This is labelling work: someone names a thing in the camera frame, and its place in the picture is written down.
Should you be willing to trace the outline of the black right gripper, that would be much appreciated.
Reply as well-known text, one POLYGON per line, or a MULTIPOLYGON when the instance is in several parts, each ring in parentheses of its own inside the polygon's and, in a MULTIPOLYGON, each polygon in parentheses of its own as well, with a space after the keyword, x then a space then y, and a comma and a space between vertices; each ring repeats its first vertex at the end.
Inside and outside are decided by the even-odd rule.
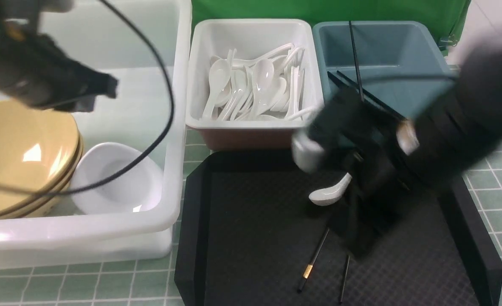
POLYGON ((394 235, 409 221, 408 187, 395 159, 400 153, 398 120, 352 91, 337 91, 308 127, 308 137, 325 156, 341 153, 352 180, 331 214, 331 231, 354 258, 369 256, 379 238, 394 235))

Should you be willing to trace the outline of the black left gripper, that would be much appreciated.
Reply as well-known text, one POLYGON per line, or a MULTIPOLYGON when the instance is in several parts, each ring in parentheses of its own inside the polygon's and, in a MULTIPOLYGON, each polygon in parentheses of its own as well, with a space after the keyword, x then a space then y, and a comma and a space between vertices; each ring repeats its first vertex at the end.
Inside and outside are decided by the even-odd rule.
POLYGON ((94 111, 97 96, 117 98, 118 80, 67 56, 47 35, 0 25, 0 93, 36 110, 94 111))

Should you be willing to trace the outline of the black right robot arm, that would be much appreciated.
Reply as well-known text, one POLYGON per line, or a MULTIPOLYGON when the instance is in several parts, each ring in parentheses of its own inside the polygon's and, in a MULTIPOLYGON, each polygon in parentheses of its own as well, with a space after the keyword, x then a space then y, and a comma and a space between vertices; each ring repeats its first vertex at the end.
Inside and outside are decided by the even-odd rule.
POLYGON ((453 84, 414 119, 386 123, 380 116, 356 91, 344 89, 305 130, 319 146, 319 159, 341 137, 361 155, 344 158, 352 180, 329 221, 356 259, 502 141, 502 30, 474 45, 453 84))

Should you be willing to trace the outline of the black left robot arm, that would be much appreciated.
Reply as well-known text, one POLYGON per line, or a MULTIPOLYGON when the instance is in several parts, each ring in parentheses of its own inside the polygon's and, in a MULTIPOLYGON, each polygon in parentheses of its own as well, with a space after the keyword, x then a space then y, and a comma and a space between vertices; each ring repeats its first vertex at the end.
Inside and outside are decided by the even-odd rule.
POLYGON ((47 34, 41 14, 69 12, 72 0, 0 0, 0 93, 36 110, 92 112, 118 81, 73 60, 47 34))

